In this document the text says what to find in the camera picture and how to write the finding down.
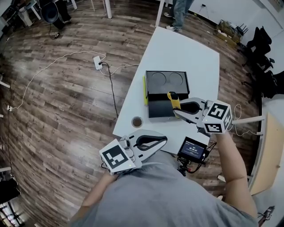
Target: gray shirt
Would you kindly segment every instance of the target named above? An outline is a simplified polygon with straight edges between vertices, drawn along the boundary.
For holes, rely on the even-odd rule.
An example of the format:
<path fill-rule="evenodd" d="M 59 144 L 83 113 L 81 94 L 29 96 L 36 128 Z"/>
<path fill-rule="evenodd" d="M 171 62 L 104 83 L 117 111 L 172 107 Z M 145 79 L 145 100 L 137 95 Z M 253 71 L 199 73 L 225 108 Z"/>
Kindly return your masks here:
<path fill-rule="evenodd" d="M 209 194 L 157 152 L 142 169 L 120 176 L 71 227 L 246 227 L 256 219 Z"/>

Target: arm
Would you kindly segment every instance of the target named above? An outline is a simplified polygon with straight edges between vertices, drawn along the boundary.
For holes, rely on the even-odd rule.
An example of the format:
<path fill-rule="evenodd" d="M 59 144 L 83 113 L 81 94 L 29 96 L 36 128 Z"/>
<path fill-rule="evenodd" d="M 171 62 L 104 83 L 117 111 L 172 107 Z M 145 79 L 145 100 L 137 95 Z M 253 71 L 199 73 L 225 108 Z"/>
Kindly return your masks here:
<path fill-rule="evenodd" d="M 249 192 L 245 163 L 229 133 L 216 134 L 221 167 L 226 180 L 225 202 L 257 217 L 256 205 Z"/>
<path fill-rule="evenodd" d="M 82 218 L 90 209 L 90 207 L 101 200 L 107 187 L 114 181 L 116 181 L 118 175 L 111 176 L 108 172 L 105 172 L 98 183 L 93 187 L 89 194 L 84 199 L 78 212 L 71 218 L 71 222 Z"/>

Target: small screen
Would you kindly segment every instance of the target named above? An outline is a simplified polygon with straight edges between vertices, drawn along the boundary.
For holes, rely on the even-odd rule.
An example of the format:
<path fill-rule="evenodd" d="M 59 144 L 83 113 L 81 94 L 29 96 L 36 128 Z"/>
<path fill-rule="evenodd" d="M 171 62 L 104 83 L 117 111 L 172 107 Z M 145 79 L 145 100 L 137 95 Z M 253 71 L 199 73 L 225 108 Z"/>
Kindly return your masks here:
<path fill-rule="evenodd" d="M 201 155 L 204 152 L 204 148 L 189 141 L 185 141 L 180 152 L 195 157 L 197 159 L 200 159 Z"/>

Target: monitor display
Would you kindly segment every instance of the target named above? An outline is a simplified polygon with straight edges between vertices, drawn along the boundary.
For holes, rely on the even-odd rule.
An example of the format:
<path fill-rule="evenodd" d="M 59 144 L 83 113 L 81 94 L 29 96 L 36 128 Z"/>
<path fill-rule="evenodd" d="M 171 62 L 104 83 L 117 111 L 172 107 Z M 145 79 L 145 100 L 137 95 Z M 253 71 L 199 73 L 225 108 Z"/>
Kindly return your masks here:
<path fill-rule="evenodd" d="M 202 154 L 204 153 L 204 146 L 199 146 L 193 142 L 193 140 L 185 139 L 183 146 L 180 149 L 179 153 L 184 155 L 189 155 L 196 159 L 201 159 Z"/>

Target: wooden floor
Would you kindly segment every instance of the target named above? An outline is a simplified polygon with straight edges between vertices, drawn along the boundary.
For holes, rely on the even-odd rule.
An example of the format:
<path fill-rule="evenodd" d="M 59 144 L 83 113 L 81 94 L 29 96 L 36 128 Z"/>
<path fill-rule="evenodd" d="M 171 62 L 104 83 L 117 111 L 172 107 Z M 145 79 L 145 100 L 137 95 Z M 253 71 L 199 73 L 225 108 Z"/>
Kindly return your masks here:
<path fill-rule="evenodd" d="M 96 12 L 89 0 L 78 3 L 76 11 L 68 8 L 72 24 L 56 40 L 48 36 L 49 25 L 38 20 L 30 28 L 14 32 L 0 58 L 0 71 L 6 74 L 4 81 L 11 84 L 11 106 L 21 104 L 25 88 L 36 72 L 67 53 L 106 54 L 110 71 L 118 66 L 139 64 L 155 29 L 158 4 L 143 0 L 115 2 L 111 20 L 107 19 L 101 1 L 95 2 Z M 163 17 L 160 26 L 168 24 L 170 19 Z M 247 102 L 251 90 L 241 85 L 248 78 L 241 66 L 245 59 L 236 48 L 215 37 L 211 28 L 193 16 L 185 19 L 180 33 L 220 53 L 218 99 L 232 108 L 241 104 L 242 118 L 258 115 L 256 105 Z M 22 191 L 16 202 L 41 227 L 66 225 L 103 172 L 99 150 L 114 138 L 112 131 L 117 118 L 110 81 L 95 70 L 96 55 L 75 54 L 60 59 L 35 77 L 23 105 L 9 113 L 12 171 Z M 122 68 L 113 76 L 118 111 L 136 69 Z M 0 139 L 7 143 L 7 105 L 11 96 L 10 90 L 4 87 L 0 90 L 0 113 L 5 115 L 0 119 Z M 249 129 L 256 132 L 257 125 L 238 127 L 238 133 Z M 250 133 L 232 136 L 250 173 L 256 155 L 256 136 Z M 7 148 L 1 156 L 9 164 Z M 207 166 L 189 178 L 217 196 L 224 191 L 224 184 L 217 180 L 220 173 L 220 160 L 214 149 Z"/>

